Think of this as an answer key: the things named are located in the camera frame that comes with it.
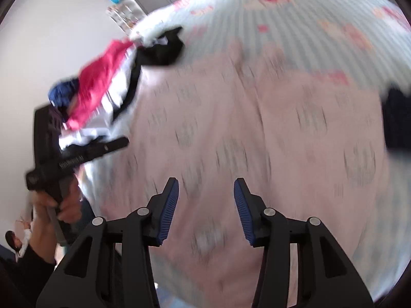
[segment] mattress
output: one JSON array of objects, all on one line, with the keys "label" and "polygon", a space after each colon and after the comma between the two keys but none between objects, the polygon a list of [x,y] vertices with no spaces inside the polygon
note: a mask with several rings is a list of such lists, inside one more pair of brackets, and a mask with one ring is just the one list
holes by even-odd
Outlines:
[{"label": "mattress", "polygon": [[[387,0],[179,0],[148,15],[132,36],[149,43],[180,25],[186,45],[181,65],[221,51],[232,40],[241,42],[245,61],[275,43],[290,66],[319,78],[350,80],[360,89],[378,90],[382,97],[392,82],[409,93],[411,28],[400,9]],[[110,128],[113,138],[129,135],[136,107],[137,101]],[[113,218],[116,207],[130,205],[133,197],[102,197],[116,179],[111,174],[116,156],[86,164],[82,182],[94,213],[107,218]],[[411,159],[389,154],[388,162],[388,189],[377,196],[352,257],[374,300],[395,285],[411,259]],[[190,280],[161,258],[154,257],[152,265],[164,305],[182,305],[180,297],[199,306],[196,298],[201,294]],[[191,290],[183,293],[182,288]]]}]

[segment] white shirt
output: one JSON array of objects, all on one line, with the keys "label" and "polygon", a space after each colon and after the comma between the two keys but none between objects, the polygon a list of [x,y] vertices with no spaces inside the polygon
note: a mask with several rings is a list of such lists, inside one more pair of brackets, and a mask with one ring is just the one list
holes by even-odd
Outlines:
[{"label": "white shirt", "polygon": [[24,255],[24,253],[27,249],[30,237],[31,237],[31,229],[24,229],[24,238],[21,242],[20,250],[16,253],[16,262],[18,261],[19,258],[23,257],[23,255]]}]

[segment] red garment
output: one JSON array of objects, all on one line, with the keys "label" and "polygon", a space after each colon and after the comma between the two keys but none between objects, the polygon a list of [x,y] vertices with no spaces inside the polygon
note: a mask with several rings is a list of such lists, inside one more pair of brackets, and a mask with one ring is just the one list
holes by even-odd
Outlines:
[{"label": "red garment", "polygon": [[77,104],[67,120],[68,128],[79,130],[86,124],[92,112],[100,105],[111,79],[132,45],[131,41],[112,41],[101,57],[80,72]]}]

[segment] white wall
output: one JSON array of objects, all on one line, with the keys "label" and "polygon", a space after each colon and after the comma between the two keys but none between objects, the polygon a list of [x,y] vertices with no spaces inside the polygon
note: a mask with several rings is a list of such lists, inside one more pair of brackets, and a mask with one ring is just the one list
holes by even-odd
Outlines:
[{"label": "white wall", "polygon": [[16,0],[0,24],[0,244],[24,211],[33,166],[33,110],[51,85],[75,75],[124,33],[107,0]]}]

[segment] pink fabric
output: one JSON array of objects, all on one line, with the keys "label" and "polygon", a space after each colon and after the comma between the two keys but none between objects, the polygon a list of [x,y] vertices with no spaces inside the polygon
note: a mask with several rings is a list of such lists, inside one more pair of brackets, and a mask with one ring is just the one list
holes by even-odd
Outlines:
[{"label": "pink fabric", "polygon": [[79,130],[86,124],[92,112],[100,105],[111,79],[132,45],[132,41],[112,41],[101,57],[80,72],[77,103],[67,120],[68,128]]},{"label": "pink fabric", "polygon": [[[103,214],[120,218],[179,180],[168,239],[151,253],[172,265],[160,285],[182,286],[196,307],[251,306],[262,249],[245,240],[236,178],[287,217],[319,217],[351,257],[386,173],[376,92],[290,70],[276,49],[241,65],[236,44],[193,65],[143,68],[131,144],[98,191]],[[187,278],[201,295],[184,297]]]}]

